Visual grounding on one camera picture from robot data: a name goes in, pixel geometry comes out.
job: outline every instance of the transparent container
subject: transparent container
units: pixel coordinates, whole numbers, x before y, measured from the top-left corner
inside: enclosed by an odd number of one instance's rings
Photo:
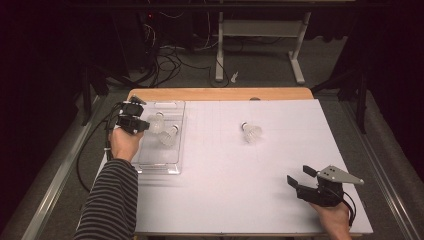
[[[185,129],[184,101],[147,102],[143,106],[141,119],[148,121],[151,116],[163,114],[164,126],[161,132],[144,131],[140,149],[132,160],[132,165],[140,174],[180,174],[182,167],[182,142]],[[170,132],[172,141],[163,143],[160,136]]]

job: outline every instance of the striped shirt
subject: striped shirt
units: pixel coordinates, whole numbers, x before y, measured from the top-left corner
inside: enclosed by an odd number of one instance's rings
[[[125,160],[107,162],[97,177],[74,239],[131,239],[137,212],[137,171]]]

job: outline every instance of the metal stand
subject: metal stand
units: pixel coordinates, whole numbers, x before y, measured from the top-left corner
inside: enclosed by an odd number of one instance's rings
[[[224,36],[264,36],[264,37],[295,37],[297,38],[294,51],[289,51],[289,59],[298,84],[305,84],[297,57],[305,37],[311,13],[307,12],[302,21],[260,21],[260,20],[224,20],[219,13],[218,53],[215,70],[217,82],[224,80],[224,52],[222,50]]]

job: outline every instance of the floor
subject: floor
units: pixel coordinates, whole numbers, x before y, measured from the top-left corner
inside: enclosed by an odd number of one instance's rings
[[[228,87],[298,86],[287,57],[287,52],[293,48],[294,41],[267,38],[254,40],[246,41],[243,45],[233,39],[225,40],[224,68],[229,76],[227,80],[238,73],[235,82],[228,82]],[[305,87],[313,87],[328,79],[345,41],[346,39],[325,43],[322,39],[316,38],[304,42],[299,62],[306,80]],[[181,66],[178,75],[161,84],[159,88],[213,87],[211,84],[214,84],[215,52],[214,49],[194,53],[181,49],[162,49],[161,53],[164,56],[172,56],[174,60],[177,53],[178,58],[185,65]],[[163,62],[159,79],[165,79],[169,73],[167,70],[175,65],[167,62],[164,57],[159,61]],[[132,78],[135,79],[139,75],[141,73],[133,72]],[[0,239],[22,239],[24,234],[24,239],[72,238],[81,207],[88,195],[80,184],[75,170],[77,153],[82,146],[85,146],[80,156],[79,173],[82,181],[90,186],[103,156],[102,139],[104,137],[102,130],[93,131],[93,128],[115,102],[126,98],[128,92],[129,89],[112,87],[107,97],[98,98],[94,103],[97,110],[86,127],[81,126],[83,115],[80,111],[20,203]],[[424,230],[418,227],[424,224],[424,219],[421,217],[424,213],[423,183],[414,174],[390,128],[379,114],[372,94],[367,95],[367,134],[361,134],[354,123],[354,102],[339,102],[336,93],[337,89],[324,90],[314,97],[320,100],[349,172],[362,176],[366,182],[364,187],[358,187],[357,190],[374,233],[362,236],[360,239],[420,239],[420,236],[424,236]],[[91,132],[94,132],[93,135],[85,143],[85,139]],[[56,182],[53,186],[52,181],[59,175],[64,180]],[[46,193],[53,187],[58,190],[57,194],[46,198],[48,195]],[[47,209],[46,212],[40,213],[37,209],[43,207],[40,203],[46,199],[51,205],[43,208]],[[33,217],[40,215],[44,217],[38,221],[37,228],[29,228],[29,224],[34,223],[34,221],[31,222]],[[166,239],[187,238],[167,237]],[[282,238],[243,237],[238,239]]]

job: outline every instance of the table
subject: table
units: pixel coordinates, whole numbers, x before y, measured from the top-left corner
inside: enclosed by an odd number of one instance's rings
[[[188,115],[182,173],[139,176],[136,233],[323,234],[317,214],[297,199],[295,190],[286,183],[286,175],[290,174],[302,184],[316,184],[316,180],[302,173],[304,164],[321,170],[328,163],[335,163],[346,170],[319,102],[308,89],[135,89],[129,97],[133,95],[145,101],[184,100]],[[262,100],[243,101],[251,98]],[[264,131],[255,145],[234,138],[239,130],[233,126],[238,124],[237,118],[244,114],[246,106],[264,116],[274,116],[265,122],[253,117]],[[225,118],[217,113],[225,113]],[[291,124],[275,128],[276,122]],[[371,233],[354,186],[345,184],[344,189],[357,205],[352,235]]]

